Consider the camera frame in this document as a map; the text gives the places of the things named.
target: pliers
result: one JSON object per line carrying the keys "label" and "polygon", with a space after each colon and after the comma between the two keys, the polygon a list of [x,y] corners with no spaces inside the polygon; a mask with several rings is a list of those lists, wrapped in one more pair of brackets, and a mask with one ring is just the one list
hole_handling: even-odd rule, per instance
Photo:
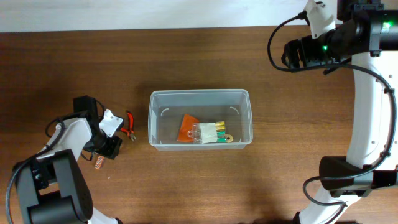
{"label": "pliers", "polygon": [[127,115],[129,116],[129,128],[130,130],[126,130],[125,128],[121,128],[120,131],[127,134],[127,136],[132,140],[136,140],[136,136],[134,135],[134,117],[130,111],[126,111]]}

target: transparent plastic container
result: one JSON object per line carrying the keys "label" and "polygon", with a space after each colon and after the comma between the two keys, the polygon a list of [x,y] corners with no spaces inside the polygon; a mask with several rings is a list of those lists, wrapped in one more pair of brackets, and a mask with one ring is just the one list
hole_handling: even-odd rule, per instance
{"label": "transparent plastic container", "polygon": [[[225,121],[234,141],[208,144],[177,141],[185,114],[201,123]],[[150,97],[148,139],[161,151],[243,149],[253,140],[249,93],[246,90],[155,91]]]}

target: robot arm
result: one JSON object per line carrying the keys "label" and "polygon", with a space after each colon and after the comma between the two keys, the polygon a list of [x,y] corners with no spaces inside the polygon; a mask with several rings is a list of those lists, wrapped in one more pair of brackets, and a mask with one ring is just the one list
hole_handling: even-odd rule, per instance
{"label": "robot arm", "polygon": [[[398,186],[398,154],[383,155],[386,149],[397,149],[396,142],[392,144],[396,117],[391,114],[392,98],[389,99],[396,94],[385,90],[386,83],[392,89],[397,85],[394,59],[398,57],[398,27],[392,21],[398,19],[398,12],[385,11],[380,1],[339,0],[338,19],[344,23],[336,29],[330,22],[333,16],[325,10],[324,3],[308,1],[305,13],[312,35],[286,44],[282,62],[290,71],[299,72],[301,62],[305,68],[320,68],[352,61],[352,65],[379,74],[383,83],[367,73],[354,71],[356,98],[351,145],[346,157],[325,156],[321,160],[320,177],[358,176],[321,179],[322,186],[313,199],[334,205],[311,202],[296,214],[295,223],[334,223],[350,205],[372,190]],[[325,70],[324,74],[334,70]],[[382,163],[375,170],[360,175],[376,167],[378,161]]]}
{"label": "robot arm", "polygon": [[[51,150],[33,159],[17,176],[24,223],[121,223],[93,208],[77,159],[83,149],[114,159],[119,154],[121,140],[113,134],[123,123],[110,110],[104,112],[99,122],[94,98],[74,99],[74,113],[62,118],[47,144],[56,141]],[[59,191],[39,193],[56,183]]]}

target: table surface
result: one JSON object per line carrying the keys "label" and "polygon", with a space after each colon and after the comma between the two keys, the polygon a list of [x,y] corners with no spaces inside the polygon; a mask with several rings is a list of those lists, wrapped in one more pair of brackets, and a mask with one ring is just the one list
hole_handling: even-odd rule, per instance
{"label": "table surface", "polygon": [[[346,154],[352,133],[350,70],[284,73],[270,65],[274,27],[113,30],[0,34],[0,192],[11,167],[48,141],[46,124],[90,95],[114,114],[135,117],[137,141],[123,134],[120,155],[102,170],[78,161],[96,208],[125,223],[251,223],[290,220],[308,205],[303,182],[323,156]],[[275,37],[309,35],[305,26]],[[243,150],[160,152],[148,143],[155,90],[243,88],[249,92],[254,140]],[[314,194],[319,183],[309,187]],[[395,223],[398,190],[373,192],[340,220]],[[12,191],[12,214],[21,223]],[[4,204],[0,222],[5,223]]]}

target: orange object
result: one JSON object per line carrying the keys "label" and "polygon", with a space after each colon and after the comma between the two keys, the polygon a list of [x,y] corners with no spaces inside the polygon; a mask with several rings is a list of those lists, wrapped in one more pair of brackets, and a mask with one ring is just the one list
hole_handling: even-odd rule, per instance
{"label": "orange object", "polygon": [[104,166],[105,157],[98,156],[97,162],[95,163],[95,169],[101,169]]}
{"label": "orange object", "polygon": [[184,115],[182,120],[180,133],[178,134],[177,141],[180,142],[193,142],[193,138],[190,137],[189,133],[192,131],[192,126],[195,123],[200,123],[199,120],[190,115]]}
{"label": "orange object", "polygon": [[136,136],[134,135],[134,117],[130,111],[126,111],[127,115],[129,116],[129,130],[126,128],[121,128],[120,131],[127,134],[127,136],[134,142],[136,140]]}

